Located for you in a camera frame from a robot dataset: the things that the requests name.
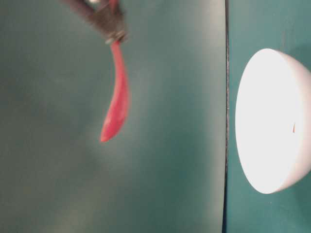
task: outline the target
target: teal surface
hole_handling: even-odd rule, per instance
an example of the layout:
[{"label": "teal surface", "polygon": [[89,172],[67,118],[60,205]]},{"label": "teal surface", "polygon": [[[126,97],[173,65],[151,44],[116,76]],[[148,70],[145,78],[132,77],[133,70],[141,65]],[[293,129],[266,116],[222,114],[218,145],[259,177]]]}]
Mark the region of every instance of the teal surface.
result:
[{"label": "teal surface", "polygon": [[279,193],[258,193],[242,171],[234,128],[238,85],[246,63],[256,51],[280,50],[311,69],[310,11],[309,0],[229,1],[228,233],[311,232],[311,175]]},{"label": "teal surface", "polygon": [[132,105],[101,144],[109,47],[60,1],[1,1],[0,232],[221,232],[225,3],[122,2]]}]

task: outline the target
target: dark green wall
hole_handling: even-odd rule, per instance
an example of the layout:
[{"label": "dark green wall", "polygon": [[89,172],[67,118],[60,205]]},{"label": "dark green wall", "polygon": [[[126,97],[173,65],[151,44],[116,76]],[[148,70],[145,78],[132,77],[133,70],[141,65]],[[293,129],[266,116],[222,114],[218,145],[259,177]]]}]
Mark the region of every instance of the dark green wall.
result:
[{"label": "dark green wall", "polygon": [[258,193],[243,174],[234,128],[238,85],[246,63],[256,51],[262,48],[280,50],[311,69],[310,12],[309,0],[229,1],[228,233],[311,232],[311,175],[279,193]]},{"label": "dark green wall", "polygon": [[221,232],[224,0],[124,0],[132,89],[99,143],[114,69],[57,0],[0,3],[0,232]]}]

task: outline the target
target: green board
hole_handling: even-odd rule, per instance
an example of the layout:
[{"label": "green board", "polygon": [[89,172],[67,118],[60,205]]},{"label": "green board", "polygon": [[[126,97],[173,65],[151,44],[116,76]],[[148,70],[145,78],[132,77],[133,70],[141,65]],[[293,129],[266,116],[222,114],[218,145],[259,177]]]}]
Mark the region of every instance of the green board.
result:
[{"label": "green board", "polygon": [[60,1],[1,1],[0,232],[221,232],[225,2],[122,3],[132,104],[102,144],[109,46]]},{"label": "green board", "polygon": [[263,48],[280,50],[311,69],[310,11],[309,0],[229,1],[228,233],[311,232],[311,175],[279,193],[258,193],[242,171],[234,128],[239,82],[246,63],[256,51]]}]

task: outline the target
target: white bowl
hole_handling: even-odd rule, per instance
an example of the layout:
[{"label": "white bowl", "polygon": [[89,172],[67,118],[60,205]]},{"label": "white bowl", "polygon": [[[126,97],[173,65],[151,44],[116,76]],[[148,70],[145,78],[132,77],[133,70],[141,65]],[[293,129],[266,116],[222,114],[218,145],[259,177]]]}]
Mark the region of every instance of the white bowl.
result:
[{"label": "white bowl", "polygon": [[236,140],[250,184],[280,191],[311,169],[311,74],[294,58],[272,49],[248,62],[239,86]]}]

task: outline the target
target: metal clip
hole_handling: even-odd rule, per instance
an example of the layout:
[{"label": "metal clip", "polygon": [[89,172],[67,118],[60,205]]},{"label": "metal clip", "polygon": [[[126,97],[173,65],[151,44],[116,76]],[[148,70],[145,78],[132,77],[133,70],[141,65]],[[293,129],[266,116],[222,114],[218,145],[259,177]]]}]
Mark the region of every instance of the metal clip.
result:
[{"label": "metal clip", "polygon": [[114,7],[113,11],[109,3],[101,5],[89,16],[89,20],[104,34],[107,44],[114,41],[123,42],[127,38],[124,13],[119,4]]}]

